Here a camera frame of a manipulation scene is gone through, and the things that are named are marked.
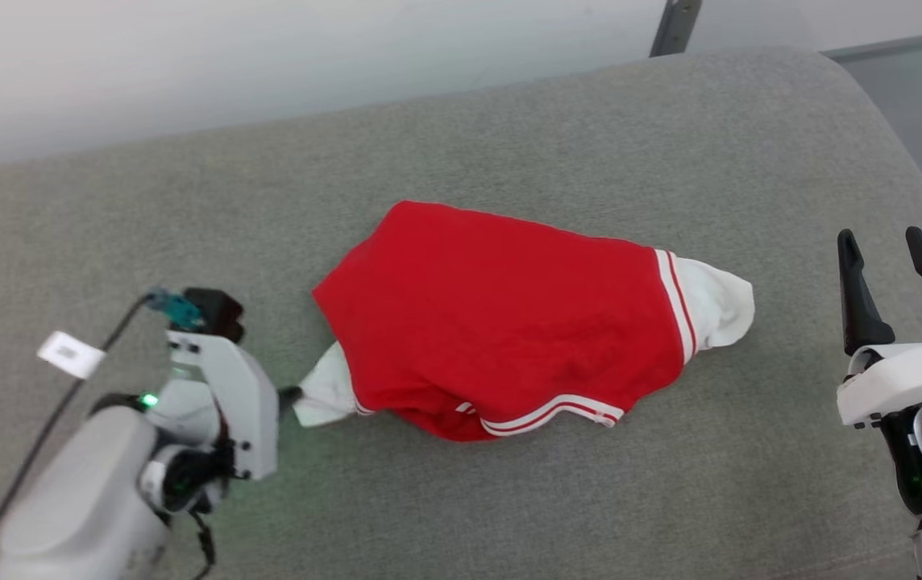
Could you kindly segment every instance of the gray sofa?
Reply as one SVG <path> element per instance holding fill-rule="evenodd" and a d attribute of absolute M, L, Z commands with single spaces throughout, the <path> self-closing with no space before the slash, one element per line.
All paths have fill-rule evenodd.
<path fill-rule="evenodd" d="M 837 231 L 899 339 L 922 341 L 904 228 L 922 176 L 833 62 L 667 56 L 575 77 L 160 139 L 0 168 L 0 495 L 67 388 L 55 329 L 101 341 L 158 283 L 227 290 L 278 384 L 332 341 L 309 290 L 399 199 L 666 247 L 755 285 L 748 337 L 615 429 L 561 415 L 459 445 L 390 416 L 300 429 L 214 517 L 217 579 L 907 580 L 912 518 L 880 434 L 840 425 Z M 103 392 L 156 388 L 137 320 Z M 202 564 L 189 521 L 160 579 Z"/>

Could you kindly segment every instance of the white stripe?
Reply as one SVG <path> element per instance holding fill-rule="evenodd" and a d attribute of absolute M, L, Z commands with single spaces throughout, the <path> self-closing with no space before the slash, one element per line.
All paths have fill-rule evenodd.
<path fill-rule="evenodd" d="M 593 412 L 587 411 L 586 408 L 576 407 L 575 404 L 583 405 L 583 407 L 586 408 L 592 408 Z M 618 407 L 601 403 L 599 400 L 589 399 L 589 397 L 586 396 L 578 396 L 578 394 L 559 394 L 559 396 L 550 400 L 549 403 L 541 405 L 538 410 L 527 412 L 526 415 L 513 419 L 512 421 L 498 423 L 482 419 L 482 422 L 484 429 L 486 429 L 488 433 L 495 434 L 495 436 L 499 437 L 506 437 L 512 436 L 512 434 L 531 432 L 531 430 L 536 429 L 536 427 L 553 419 L 554 415 L 557 415 L 558 412 L 561 411 L 574 412 L 576 415 L 581 415 L 608 427 L 614 426 L 615 422 L 621 419 L 625 414 L 625 412 Z M 615 420 L 605 417 L 604 414 L 615 417 Z M 519 426 L 522 426 L 522 429 L 515 429 L 515 427 Z"/>
<path fill-rule="evenodd" d="M 665 293 L 668 295 L 668 304 L 672 308 L 675 325 L 679 327 L 679 338 L 683 339 L 683 364 L 686 364 L 690 362 L 690 357 L 694 355 L 694 342 L 690 337 L 690 324 L 687 321 L 687 315 L 683 312 L 683 302 L 679 300 L 679 290 L 675 286 L 675 280 L 672 279 L 671 265 L 668 263 L 670 253 L 656 249 L 655 254 L 658 257 L 658 272 L 661 275 L 661 283 L 665 287 Z"/>

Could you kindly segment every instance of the label sticker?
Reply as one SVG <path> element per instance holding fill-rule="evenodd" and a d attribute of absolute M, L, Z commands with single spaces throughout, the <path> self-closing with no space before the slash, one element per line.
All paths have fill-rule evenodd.
<path fill-rule="evenodd" d="M 86 345 L 70 334 L 57 330 L 38 349 L 38 358 L 52 364 L 68 375 L 78 379 L 88 379 L 102 363 L 106 353 Z"/>

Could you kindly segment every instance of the cable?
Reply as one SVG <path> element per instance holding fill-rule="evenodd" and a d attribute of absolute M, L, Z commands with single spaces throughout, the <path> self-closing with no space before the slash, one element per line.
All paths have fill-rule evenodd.
<path fill-rule="evenodd" d="M 128 324 L 134 318 L 135 313 L 142 308 L 142 305 L 145 305 L 152 294 L 145 294 L 139 298 L 132 305 L 132 308 L 128 309 L 128 313 L 125 313 L 125 317 L 121 319 L 121 322 L 118 323 L 118 326 L 114 328 L 114 332 L 106 339 L 106 342 L 103 342 L 100 350 L 103 352 L 110 351 L 110 347 L 118 341 L 118 338 L 121 337 L 123 331 L 128 328 Z M 35 462 L 35 458 L 38 456 L 38 452 L 42 450 L 42 445 L 45 443 L 46 438 L 49 437 L 49 433 L 52 432 L 52 427 L 56 426 L 56 422 L 59 421 L 60 416 L 64 414 L 64 411 L 67 410 L 67 405 L 71 403 L 71 400 L 74 399 L 74 396 L 77 395 L 81 386 L 85 385 L 85 379 L 77 379 L 74 381 L 74 384 L 70 386 L 70 389 L 67 389 L 67 394 L 64 394 L 60 403 L 56 405 L 56 408 L 52 410 L 52 415 L 49 416 L 48 421 L 45 422 L 45 426 L 42 426 L 42 430 L 38 432 L 38 437 L 35 438 L 35 443 L 31 445 L 31 450 L 27 451 L 27 455 L 23 459 L 23 462 L 20 463 L 19 469 L 16 471 L 16 476 L 13 477 L 9 488 L 6 489 L 6 493 L 3 496 L 3 499 L 0 502 L 0 521 L 2 521 L 4 515 L 6 515 L 6 510 L 13 503 L 13 499 L 16 498 L 16 493 L 20 489 L 20 484 L 23 484 L 23 480 L 27 477 L 27 472 L 31 470 L 31 466 Z"/>
<path fill-rule="evenodd" d="M 210 526 L 203 521 L 203 518 L 196 511 L 189 512 L 189 515 L 193 517 L 193 520 L 196 520 L 196 525 L 200 526 L 200 531 L 196 537 L 199 537 L 203 557 L 206 557 L 206 565 L 203 566 L 203 570 L 200 570 L 199 574 L 193 576 L 193 580 L 202 580 L 203 577 L 210 574 L 210 569 L 214 568 L 214 564 L 217 564 L 218 561 L 217 550 L 214 550 L 214 531 L 211 531 Z"/>

